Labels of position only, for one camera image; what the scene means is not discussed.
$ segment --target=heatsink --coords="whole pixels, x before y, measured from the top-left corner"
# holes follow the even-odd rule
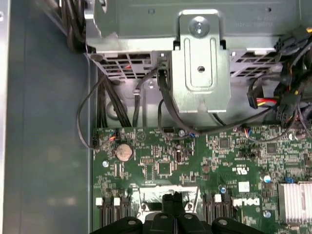
[[[286,223],[312,221],[312,183],[279,184],[279,218]]]

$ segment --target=black plug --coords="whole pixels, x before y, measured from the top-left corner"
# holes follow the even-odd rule
[[[254,109],[258,109],[257,98],[263,98],[263,97],[264,97],[264,94],[263,94],[263,88],[261,84],[257,85],[254,89],[251,89],[251,90],[249,89],[247,93],[249,105],[250,107]]]
[[[275,44],[274,49],[282,54],[296,51],[307,44],[310,36],[311,34],[308,30],[301,26],[281,36]]]
[[[294,111],[300,102],[300,95],[287,93],[283,96],[277,108],[276,119],[281,122],[281,127],[284,128],[289,120],[293,117]]]

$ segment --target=colored wires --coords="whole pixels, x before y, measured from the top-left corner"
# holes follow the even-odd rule
[[[257,105],[263,106],[267,105],[268,103],[277,104],[277,100],[274,98],[257,98]]]
[[[245,128],[244,132],[245,132],[246,138],[249,138],[249,137],[250,137],[250,134],[252,133],[252,130],[251,130],[251,129],[248,129],[248,128]]]
[[[295,109],[294,115],[293,115],[292,118],[290,119],[290,122],[289,122],[288,127],[287,127],[280,135],[275,136],[275,137],[273,137],[273,138],[271,138],[271,139],[267,139],[267,140],[257,140],[257,139],[251,138],[251,137],[250,137],[250,135],[251,135],[251,133],[252,133],[251,131],[248,131],[248,132],[245,131],[245,136],[246,136],[246,138],[247,138],[248,140],[253,141],[253,142],[255,142],[255,143],[260,143],[260,144],[261,144],[261,143],[270,143],[270,142],[272,142],[272,141],[279,140],[279,139],[281,139],[282,137],[284,137],[284,136],[290,131],[290,129],[293,127],[293,125],[294,125],[294,123],[295,123],[295,121],[296,121],[296,119],[297,119],[297,114],[298,114],[298,110]]]

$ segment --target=black cable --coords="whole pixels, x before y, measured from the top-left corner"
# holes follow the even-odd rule
[[[102,127],[101,123],[101,100],[100,100],[100,89],[101,89],[101,84],[97,89],[97,128]]]
[[[178,125],[178,127],[186,130],[189,133],[193,133],[193,134],[197,134],[197,135],[211,135],[211,134],[216,134],[216,133],[220,133],[220,132],[224,132],[230,129],[233,129],[235,127],[239,127],[242,124],[245,124],[247,122],[252,122],[257,120],[258,118],[260,118],[261,116],[268,114],[269,112],[271,112],[273,110],[273,108],[275,107],[271,107],[268,108],[267,110],[264,110],[254,116],[251,116],[249,118],[243,119],[241,121],[237,121],[231,124],[228,124],[226,126],[222,126],[222,127],[217,127],[217,128],[212,128],[211,130],[197,130],[195,128],[192,128],[188,125],[186,125],[179,117],[179,115],[177,114],[176,110],[175,110],[175,106],[173,104],[173,100],[170,96],[170,92],[169,92],[169,88],[166,82],[166,77],[164,75],[163,72],[161,72],[159,74],[159,87],[160,87],[160,91],[164,100],[164,103],[168,109],[169,114],[171,115],[171,117],[174,119],[174,121],[176,122],[176,124]]]
[[[167,139],[170,139],[170,140],[185,140],[187,138],[189,138],[188,135],[186,136],[182,136],[182,137],[179,137],[179,136],[170,136],[168,135],[167,133],[164,132],[164,130],[162,129],[162,126],[161,126],[161,106],[163,104],[164,100],[161,100],[159,105],[158,105],[158,112],[157,112],[157,122],[158,122],[158,129],[160,130],[161,134],[167,138]]]
[[[220,117],[218,116],[217,113],[213,113],[213,116],[214,116],[214,118],[216,119],[216,121],[217,121],[219,124],[221,124],[222,126],[226,126],[226,123],[223,122],[222,119],[220,119]]]
[[[106,92],[113,104],[114,110],[117,114],[117,117],[120,121],[120,124],[122,127],[131,127],[131,123],[129,121],[129,118],[127,116],[127,112],[120,100],[120,98],[118,97],[116,91],[113,88],[113,85],[111,83],[111,81],[107,78],[107,76],[105,76],[106,78],[104,79],[104,87],[106,89]]]
[[[100,85],[100,112],[101,112],[101,125],[102,128],[107,128],[107,116],[106,116],[106,97],[105,97],[105,87],[103,84]]]
[[[68,17],[67,17],[65,0],[62,0],[61,14],[62,14],[63,27],[65,29],[67,29],[68,28]]]
[[[268,140],[257,140],[257,139],[253,139],[253,138],[250,138],[250,137],[247,137],[247,139],[250,140],[250,141],[252,141],[252,142],[260,143],[260,144],[261,144],[261,143],[270,143],[270,142],[272,142],[272,141],[279,140],[279,139],[281,139],[282,137],[284,137],[284,136],[290,131],[290,129],[293,127],[293,125],[294,125],[294,123],[295,123],[295,121],[296,121],[296,117],[297,117],[297,109],[295,109],[294,115],[293,115],[293,117],[292,117],[292,120],[291,120],[291,122],[290,122],[288,128],[285,129],[285,131],[284,131],[282,134],[280,134],[280,135],[278,135],[278,136],[276,136],[276,137],[273,137],[273,138],[268,139]]]
[[[308,52],[308,50],[312,47],[312,37],[308,39],[308,42],[305,46],[300,48],[291,58],[289,62],[289,69],[292,69],[298,61]]]
[[[158,66],[154,68],[150,73],[146,74],[145,77],[143,77],[139,83],[136,86],[136,90],[141,90],[141,86],[144,82],[148,81],[149,79],[153,78],[157,74]],[[132,119],[132,126],[137,127],[137,121],[138,121],[138,113],[140,111],[140,94],[137,94],[135,96],[135,110],[133,112],[133,119]]]
[[[75,4],[72,0],[64,0],[66,6],[66,13],[75,37],[85,43],[85,37],[82,35],[83,25],[80,25],[78,15],[76,12]]]
[[[310,138],[312,138],[312,135],[311,135],[311,133],[310,133],[310,131],[309,131],[309,129],[308,129],[308,127],[307,127],[305,121],[304,121],[304,118],[303,118],[303,116],[302,116],[302,112],[301,112],[301,109],[300,109],[300,106],[299,106],[299,105],[298,105],[298,115],[299,115],[300,122],[301,122],[301,124],[302,124],[304,130],[306,131],[307,135],[308,135]]]
[[[93,86],[93,88],[91,89],[90,93],[88,94],[88,96],[83,100],[83,102],[81,103],[81,105],[78,107],[78,111],[77,111],[77,115],[76,115],[76,126],[77,126],[77,130],[78,130],[78,135],[79,138],[81,140],[81,142],[84,144],[85,147],[87,147],[90,150],[99,150],[101,149],[104,145],[106,145],[107,143],[109,143],[109,140],[105,141],[104,143],[100,144],[99,146],[96,147],[92,147],[90,146],[86,140],[84,139],[82,132],[81,132],[81,127],[80,127],[80,113],[81,110],[84,106],[84,104],[87,102],[87,100],[94,94],[94,92],[97,90],[97,88],[101,85],[101,83],[105,80],[105,76],[103,76],[101,79],[98,80],[98,82]]]

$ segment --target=metal bracket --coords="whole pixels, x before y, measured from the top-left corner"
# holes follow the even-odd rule
[[[219,21],[216,10],[189,10],[179,16],[180,46],[172,52],[171,82],[180,113],[226,111],[230,59],[220,46]]]

